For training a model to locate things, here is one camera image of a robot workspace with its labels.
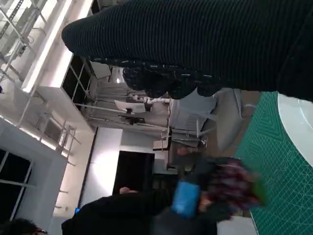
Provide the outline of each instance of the blue object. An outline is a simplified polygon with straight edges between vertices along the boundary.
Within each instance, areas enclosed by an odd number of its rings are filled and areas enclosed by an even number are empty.
[[[200,193],[200,186],[188,182],[179,182],[174,195],[172,210],[185,218],[194,217],[197,212]]]

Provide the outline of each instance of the window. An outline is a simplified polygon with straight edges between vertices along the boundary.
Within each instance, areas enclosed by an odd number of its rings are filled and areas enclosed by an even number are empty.
[[[100,11],[99,4],[98,4],[97,0],[93,1],[92,6],[91,6],[91,11],[92,11],[93,14],[96,14],[96,13],[98,13]]]
[[[0,149],[0,224],[13,219],[31,174],[32,163]]]
[[[83,60],[73,56],[70,67],[63,81],[63,89],[74,103],[84,103],[89,96],[90,75]]]

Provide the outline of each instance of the ribbed fabric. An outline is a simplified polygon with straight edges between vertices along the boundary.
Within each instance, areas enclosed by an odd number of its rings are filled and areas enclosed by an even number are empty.
[[[280,73],[294,63],[289,55],[299,53],[299,37],[313,41],[312,6],[312,0],[130,0],[69,24],[62,38],[90,60],[176,65],[209,71],[224,87],[286,93],[290,81]]]

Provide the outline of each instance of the white wall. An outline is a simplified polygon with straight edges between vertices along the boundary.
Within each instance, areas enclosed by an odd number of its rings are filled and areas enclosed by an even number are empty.
[[[99,128],[81,205],[112,195],[118,163],[121,129]]]
[[[97,62],[91,62],[91,66],[93,68],[94,74],[98,79],[109,76],[111,74],[110,68],[108,65],[100,64]]]
[[[164,159],[155,159],[153,172],[157,174],[173,174],[173,175],[178,173],[176,169],[166,169]]]
[[[93,132],[76,131],[75,137],[80,143],[74,141],[71,148],[71,155],[69,162],[74,164],[67,164],[60,190],[67,193],[60,192],[56,201],[56,206],[61,208],[54,208],[52,222],[49,226],[49,234],[61,235],[61,224],[73,217],[75,208],[77,208],[80,193],[83,186],[85,172],[88,164],[92,141],[94,137]]]
[[[17,217],[30,219],[48,229],[67,165],[66,158],[1,118],[0,147],[34,162],[29,184],[36,187],[25,190]]]

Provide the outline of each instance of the colorful fabric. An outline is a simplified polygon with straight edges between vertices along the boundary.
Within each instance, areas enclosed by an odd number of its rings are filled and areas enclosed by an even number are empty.
[[[263,201],[254,190],[255,179],[240,160],[229,159],[213,172],[206,196],[212,202],[226,201],[234,212],[249,210]]]

